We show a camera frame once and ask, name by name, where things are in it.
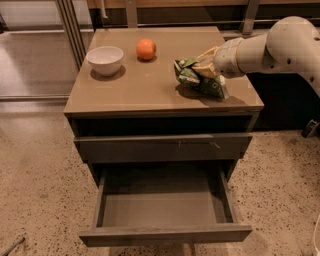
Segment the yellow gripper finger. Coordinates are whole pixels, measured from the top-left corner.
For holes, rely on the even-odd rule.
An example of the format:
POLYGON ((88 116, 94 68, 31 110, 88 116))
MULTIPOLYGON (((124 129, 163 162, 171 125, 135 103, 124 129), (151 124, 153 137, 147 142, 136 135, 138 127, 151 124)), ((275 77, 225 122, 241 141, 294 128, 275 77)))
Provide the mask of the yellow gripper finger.
POLYGON ((208 64, 204 66, 199 66, 198 64, 194 64, 192 66, 192 69, 199 75, 206 78, 216 78, 219 76, 219 72, 215 69, 213 64, 208 64))
POLYGON ((218 50, 218 46, 214 46, 197 57, 199 63, 211 63, 218 50))

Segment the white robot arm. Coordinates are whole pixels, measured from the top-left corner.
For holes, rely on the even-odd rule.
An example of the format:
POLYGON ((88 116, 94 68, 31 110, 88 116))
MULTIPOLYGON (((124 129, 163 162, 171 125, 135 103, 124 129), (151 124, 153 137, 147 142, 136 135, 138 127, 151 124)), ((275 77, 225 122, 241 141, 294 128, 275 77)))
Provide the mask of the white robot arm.
POLYGON ((196 58, 192 69, 208 78, 294 72, 320 96, 320 33, 304 18, 286 17, 263 35, 212 47, 196 58))

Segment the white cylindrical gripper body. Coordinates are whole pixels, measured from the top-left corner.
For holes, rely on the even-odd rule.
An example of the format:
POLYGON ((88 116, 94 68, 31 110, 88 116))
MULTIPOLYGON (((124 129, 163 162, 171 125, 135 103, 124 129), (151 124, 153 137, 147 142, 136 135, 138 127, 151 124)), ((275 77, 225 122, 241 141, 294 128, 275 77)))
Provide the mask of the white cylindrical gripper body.
POLYGON ((225 78, 231 79, 244 75, 237 61, 238 46, 242 41, 243 38, 228 40, 218 47, 214 55, 215 70, 225 78))

